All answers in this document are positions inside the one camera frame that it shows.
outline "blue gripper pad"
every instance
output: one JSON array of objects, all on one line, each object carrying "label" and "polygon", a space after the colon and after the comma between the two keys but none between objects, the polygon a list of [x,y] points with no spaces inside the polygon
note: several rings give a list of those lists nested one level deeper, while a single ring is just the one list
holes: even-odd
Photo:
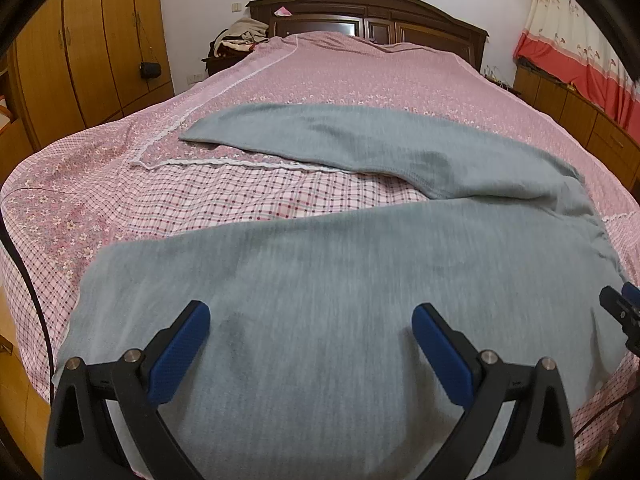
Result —
[{"label": "blue gripper pad", "polygon": [[165,404],[174,397],[209,333],[210,322],[209,307],[199,302],[149,371],[146,396],[152,405]]},{"label": "blue gripper pad", "polygon": [[473,375],[451,341],[423,306],[411,318],[415,340],[436,373],[449,400],[469,409],[474,402]]},{"label": "blue gripper pad", "polygon": [[626,282],[622,286],[622,297],[634,307],[640,308],[640,290],[633,283]]}]

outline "black cable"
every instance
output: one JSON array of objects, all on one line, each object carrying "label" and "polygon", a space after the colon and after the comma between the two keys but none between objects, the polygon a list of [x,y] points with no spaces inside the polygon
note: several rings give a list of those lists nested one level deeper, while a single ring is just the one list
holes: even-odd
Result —
[{"label": "black cable", "polygon": [[0,208],[0,242],[2,242],[2,245],[4,245],[7,253],[9,253],[9,256],[14,261],[15,266],[18,268],[18,271],[20,272],[24,283],[27,285],[27,290],[29,291],[29,295],[31,296],[31,301],[33,301],[33,306],[35,307],[36,314],[38,315],[38,319],[40,320],[40,327],[42,328],[44,343],[47,346],[47,357],[49,359],[49,404],[53,404],[53,350],[51,348],[49,330],[47,329],[47,320],[44,318],[44,313],[42,311],[42,307],[40,306],[40,301],[38,300],[36,289],[34,288],[31,277],[29,276],[29,273],[27,271],[27,267],[24,265],[18,249],[15,248],[14,242],[11,240],[9,233],[6,230],[6,225],[4,225],[4,219],[2,218],[2,208]]},{"label": "black cable", "polygon": [[624,402],[625,400],[627,400],[629,397],[631,397],[633,394],[638,393],[638,391],[640,391],[640,386],[636,386],[633,390],[631,390],[630,392],[627,392],[626,394],[624,394],[623,396],[617,398],[616,400],[613,400],[612,402],[610,402],[609,404],[607,404],[604,408],[602,408],[601,410],[598,411],[598,413],[596,413],[595,415],[593,415],[585,424],[582,425],[582,427],[580,428],[580,430],[576,431],[574,434],[574,440],[576,438],[578,438],[582,432],[584,430],[586,430],[591,424],[593,424],[596,419],[603,415],[604,413],[608,412],[611,408],[613,408],[614,406],[617,406],[620,402]]}]

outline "dark wooden headboard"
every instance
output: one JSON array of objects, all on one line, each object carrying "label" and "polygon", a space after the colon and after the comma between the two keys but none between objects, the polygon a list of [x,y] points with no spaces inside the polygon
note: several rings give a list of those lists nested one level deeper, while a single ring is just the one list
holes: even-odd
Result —
[{"label": "dark wooden headboard", "polygon": [[[280,7],[292,16],[275,16]],[[461,22],[420,0],[254,0],[251,17],[269,24],[270,36],[333,30],[378,44],[415,43],[482,64],[486,30]]]}]

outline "drawer handle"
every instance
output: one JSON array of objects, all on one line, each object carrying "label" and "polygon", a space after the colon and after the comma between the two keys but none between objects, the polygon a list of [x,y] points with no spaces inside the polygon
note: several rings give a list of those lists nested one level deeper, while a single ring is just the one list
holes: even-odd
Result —
[{"label": "drawer handle", "polygon": [[622,144],[622,142],[620,142],[619,140],[617,140],[617,139],[613,136],[613,134],[609,134],[609,137],[611,137],[611,140],[613,140],[613,142],[615,142],[618,146],[620,146],[620,148],[624,148],[624,147],[625,147],[625,145],[624,145],[624,144]]}]

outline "wall outlet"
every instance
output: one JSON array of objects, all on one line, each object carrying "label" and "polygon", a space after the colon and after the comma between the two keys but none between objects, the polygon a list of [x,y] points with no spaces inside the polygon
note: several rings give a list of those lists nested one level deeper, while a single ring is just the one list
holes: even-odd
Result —
[{"label": "wall outlet", "polygon": [[187,85],[195,85],[201,81],[204,81],[204,74],[202,73],[187,76]]}]

